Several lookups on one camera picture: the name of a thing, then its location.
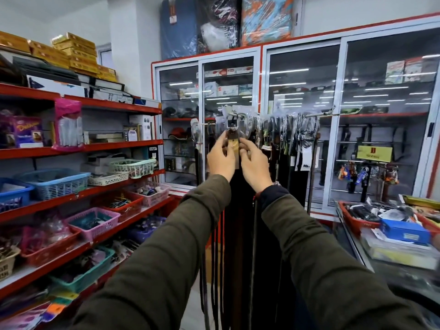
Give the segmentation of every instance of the purple box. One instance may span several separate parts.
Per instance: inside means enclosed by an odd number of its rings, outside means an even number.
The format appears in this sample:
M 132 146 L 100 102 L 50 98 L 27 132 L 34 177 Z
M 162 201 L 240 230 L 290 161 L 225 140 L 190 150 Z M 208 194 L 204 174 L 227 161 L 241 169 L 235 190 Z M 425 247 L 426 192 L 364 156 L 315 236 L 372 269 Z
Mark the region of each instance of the purple box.
M 43 147 L 41 118 L 26 116 L 1 116 L 0 134 L 3 147 Z

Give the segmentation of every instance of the teal basket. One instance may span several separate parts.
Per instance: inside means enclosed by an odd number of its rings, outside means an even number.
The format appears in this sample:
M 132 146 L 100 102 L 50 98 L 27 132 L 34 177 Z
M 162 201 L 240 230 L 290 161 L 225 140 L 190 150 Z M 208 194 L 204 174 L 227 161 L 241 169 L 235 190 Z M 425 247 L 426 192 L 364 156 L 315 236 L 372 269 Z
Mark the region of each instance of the teal basket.
M 71 283 L 66 283 L 63 280 L 60 280 L 56 277 L 49 276 L 52 282 L 54 282 L 57 286 L 60 286 L 69 292 L 81 293 L 87 287 L 91 286 L 96 280 L 102 277 L 110 270 L 111 259 L 115 254 L 115 251 L 112 249 L 107 249 L 102 246 L 96 247 L 96 249 L 102 250 L 106 253 L 107 257 L 98 265 L 94 266 L 82 276 L 78 277 Z

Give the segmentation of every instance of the person's left hand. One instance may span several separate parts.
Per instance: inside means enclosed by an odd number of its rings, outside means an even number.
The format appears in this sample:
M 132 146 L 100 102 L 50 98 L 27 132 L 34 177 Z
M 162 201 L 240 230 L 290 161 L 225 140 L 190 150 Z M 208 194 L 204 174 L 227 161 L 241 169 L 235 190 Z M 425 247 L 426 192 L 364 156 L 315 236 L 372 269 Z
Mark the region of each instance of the person's left hand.
M 216 144 L 208 154 L 208 166 L 211 175 L 222 175 L 224 178 L 231 181 L 235 172 L 235 154 L 232 145 L 228 144 L 226 132 L 217 139 Z M 223 151 L 223 145 L 227 145 L 226 153 Z

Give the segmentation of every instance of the pink plastic bag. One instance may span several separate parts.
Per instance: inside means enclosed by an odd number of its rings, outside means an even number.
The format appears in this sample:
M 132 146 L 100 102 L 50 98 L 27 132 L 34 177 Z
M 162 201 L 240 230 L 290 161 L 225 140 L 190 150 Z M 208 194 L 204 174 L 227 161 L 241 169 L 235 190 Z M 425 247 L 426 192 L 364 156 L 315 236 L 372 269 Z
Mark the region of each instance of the pink plastic bag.
M 72 99 L 55 99 L 55 143 L 53 149 L 79 152 L 84 149 L 81 116 L 82 103 Z

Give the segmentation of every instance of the person's right hand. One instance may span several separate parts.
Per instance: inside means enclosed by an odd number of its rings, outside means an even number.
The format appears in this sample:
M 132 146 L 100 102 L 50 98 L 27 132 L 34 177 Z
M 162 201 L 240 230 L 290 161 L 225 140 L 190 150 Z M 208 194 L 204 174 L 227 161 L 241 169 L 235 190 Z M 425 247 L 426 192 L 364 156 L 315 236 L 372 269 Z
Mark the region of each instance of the person's right hand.
M 246 182 L 256 193 L 272 185 L 267 156 L 252 141 L 240 138 L 240 156 Z

